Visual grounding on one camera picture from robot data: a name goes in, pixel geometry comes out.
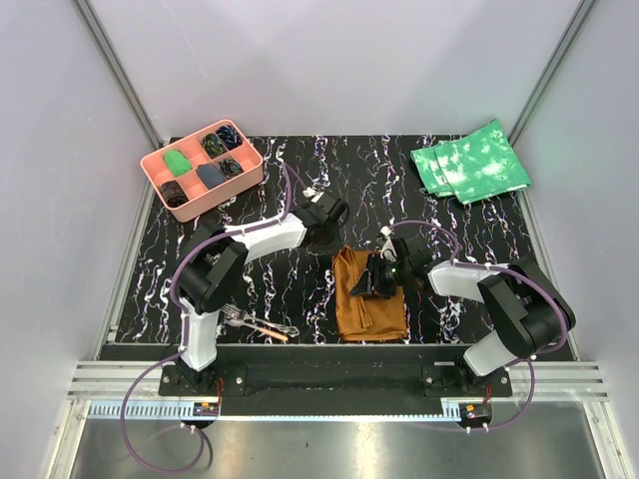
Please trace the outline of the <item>orange cloth napkin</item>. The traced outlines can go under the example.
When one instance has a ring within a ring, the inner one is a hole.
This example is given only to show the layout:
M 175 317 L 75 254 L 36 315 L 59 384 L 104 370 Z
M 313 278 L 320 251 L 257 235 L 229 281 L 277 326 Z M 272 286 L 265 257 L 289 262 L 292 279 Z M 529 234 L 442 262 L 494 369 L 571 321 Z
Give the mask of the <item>orange cloth napkin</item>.
M 335 290 L 335 321 L 344 341 L 390 341 L 407 337 L 404 291 L 401 286 L 395 296 L 352 296 L 363 273 L 369 251 L 344 246 L 332 259 Z

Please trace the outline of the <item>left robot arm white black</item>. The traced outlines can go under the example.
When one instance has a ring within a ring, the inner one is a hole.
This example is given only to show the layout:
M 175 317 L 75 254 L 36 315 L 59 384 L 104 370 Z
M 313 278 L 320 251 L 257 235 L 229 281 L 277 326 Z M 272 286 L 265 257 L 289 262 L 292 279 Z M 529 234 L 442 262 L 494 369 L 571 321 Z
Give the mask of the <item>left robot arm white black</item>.
M 279 217 L 240 226 L 200 223 L 181 253 L 170 286 L 182 322 L 176 365 L 190 392 L 203 395 L 215 385 L 219 316 L 245 265 L 286 249 L 332 253 L 341 248 L 340 228 L 348 215 L 345 201 L 318 193 Z

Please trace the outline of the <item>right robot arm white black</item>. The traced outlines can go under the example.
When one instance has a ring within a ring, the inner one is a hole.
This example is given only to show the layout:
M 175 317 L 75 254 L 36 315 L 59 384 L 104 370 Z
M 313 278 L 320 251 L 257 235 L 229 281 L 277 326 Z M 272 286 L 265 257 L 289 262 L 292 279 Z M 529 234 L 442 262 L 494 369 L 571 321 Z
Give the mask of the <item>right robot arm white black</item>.
M 576 323 L 566 300 L 530 257 L 510 264 L 438 261 L 423 237 L 385 233 L 381 250 L 368 255 L 348 293 L 390 299 L 401 286 L 484 304 L 493 330 L 465 350 L 452 373 L 456 389 L 469 396 L 485 388 L 497 369 L 561 347 Z

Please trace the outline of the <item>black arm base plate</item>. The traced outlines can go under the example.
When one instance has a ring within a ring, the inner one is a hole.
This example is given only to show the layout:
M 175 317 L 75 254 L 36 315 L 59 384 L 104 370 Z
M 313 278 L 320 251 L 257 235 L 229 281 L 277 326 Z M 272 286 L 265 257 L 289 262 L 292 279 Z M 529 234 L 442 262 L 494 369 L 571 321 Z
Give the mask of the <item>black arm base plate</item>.
M 506 398 L 512 386 L 504 368 L 471 377 L 461 367 L 464 346 L 455 345 L 232 345 L 192 385 L 177 365 L 163 368 L 162 396 L 205 396 L 221 391 L 247 397 L 263 391 L 381 389 L 426 397 Z

